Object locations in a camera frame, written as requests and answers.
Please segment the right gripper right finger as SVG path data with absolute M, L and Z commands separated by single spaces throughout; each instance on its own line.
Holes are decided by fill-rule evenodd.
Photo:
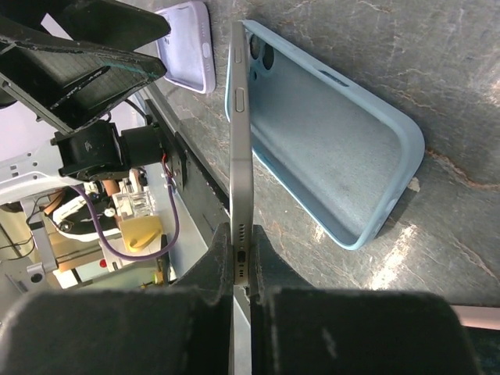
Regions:
M 249 256 L 249 298 L 251 304 L 257 303 L 269 289 L 274 287 L 308 288 L 312 285 L 275 251 L 263 227 L 255 225 Z

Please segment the pink phone case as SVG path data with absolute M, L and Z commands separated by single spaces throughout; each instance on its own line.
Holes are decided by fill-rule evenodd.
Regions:
M 455 314 L 465 327 L 500 330 L 500 308 L 453 305 Z

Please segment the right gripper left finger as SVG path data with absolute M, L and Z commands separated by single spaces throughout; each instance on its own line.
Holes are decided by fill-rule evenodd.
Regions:
M 192 290 L 207 305 L 233 301 L 234 259 L 229 223 L 218 225 L 207 252 L 172 286 Z

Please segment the light blue phone case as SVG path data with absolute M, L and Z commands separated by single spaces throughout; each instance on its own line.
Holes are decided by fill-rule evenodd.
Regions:
M 227 68 L 247 83 L 257 159 L 337 245 L 372 241 L 423 160 L 417 124 L 254 20 Z

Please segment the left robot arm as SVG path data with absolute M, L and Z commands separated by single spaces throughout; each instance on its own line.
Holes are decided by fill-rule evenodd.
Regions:
M 169 32 L 160 15 L 118 1 L 2 2 L 1 107 L 21 103 L 55 129 L 2 162 L 2 202 L 159 161 L 154 129 L 119 133 L 109 114 L 165 76 L 162 61 L 139 48 Z

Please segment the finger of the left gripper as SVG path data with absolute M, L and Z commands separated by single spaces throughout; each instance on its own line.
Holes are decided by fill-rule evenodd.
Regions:
M 43 33 L 1 36 L 1 88 L 60 131 L 90 126 L 165 73 L 141 53 Z
M 75 41 L 134 51 L 170 33 L 160 15 L 118 1 L 2 1 L 1 15 L 43 31 L 46 15 Z

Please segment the black phone with stand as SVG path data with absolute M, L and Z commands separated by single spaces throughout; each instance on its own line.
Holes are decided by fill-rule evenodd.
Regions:
M 246 287 L 252 245 L 254 184 L 247 40 L 240 21 L 233 22 L 230 29 L 227 112 L 230 121 L 230 232 L 234 284 Z

